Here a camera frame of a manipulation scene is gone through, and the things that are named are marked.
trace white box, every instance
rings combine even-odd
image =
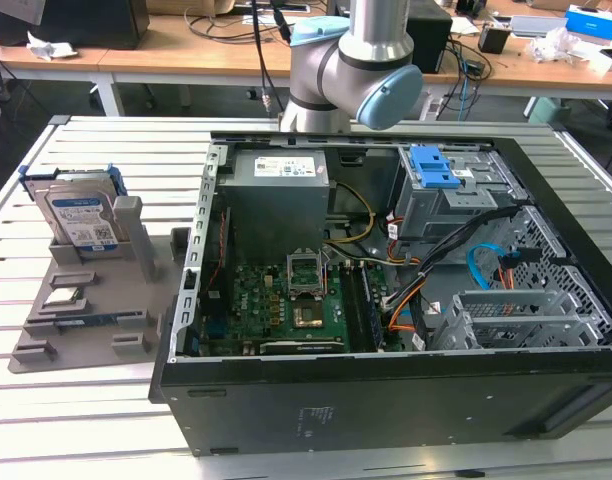
[[[612,72],[612,47],[602,48],[595,54],[591,55],[590,68],[601,73]]]

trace blue hard drive label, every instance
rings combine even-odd
[[[97,198],[55,199],[53,210],[60,225],[68,233],[73,245],[88,251],[117,248],[117,237],[104,216],[104,205]]]

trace floor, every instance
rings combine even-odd
[[[0,118],[0,188],[15,170],[50,116],[55,114],[101,115],[89,104],[88,84],[35,81],[30,84],[34,97],[48,110],[45,112],[24,89],[14,89],[4,104]],[[193,104],[182,109],[178,88],[173,85],[153,85],[157,105],[149,110],[147,94],[140,85],[122,85],[121,95],[130,116],[194,116],[194,117],[263,117],[260,101],[248,100],[241,87],[191,87]],[[283,101],[288,91],[281,89]],[[520,97],[481,97],[473,106],[468,121],[525,122],[522,112],[528,99]],[[411,114],[417,118],[421,100]],[[612,155],[612,131],[604,127],[604,111],[597,102],[571,101],[572,113],[564,123],[568,131],[602,165]],[[456,111],[446,110],[442,120],[455,120]]]

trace yellow wire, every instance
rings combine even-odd
[[[351,187],[350,185],[348,185],[346,183],[342,183],[342,182],[337,182],[337,184],[344,186],[345,188],[350,190],[354,195],[356,195],[357,198],[359,198],[359,200],[366,207],[366,210],[368,210],[368,215],[370,217],[370,221],[368,222],[368,226],[366,227],[366,230],[364,230],[359,235],[355,235],[354,237],[339,238],[339,239],[332,239],[331,238],[330,240],[326,240],[325,243],[352,243],[352,242],[356,242],[356,241],[361,240],[362,238],[368,236],[368,234],[370,234],[371,230],[373,229],[373,226],[375,225],[375,212],[373,212],[373,209],[370,208],[370,205],[368,204],[366,199],[364,197],[362,197],[359,194],[359,192],[357,192],[357,190],[355,190],[353,187]]]

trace plastic bag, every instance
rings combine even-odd
[[[570,52],[579,42],[579,37],[571,35],[565,27],[551,30],[545,38],[534,38],[526,45],[526,52],[536,62],[566,60],[572,62]]]

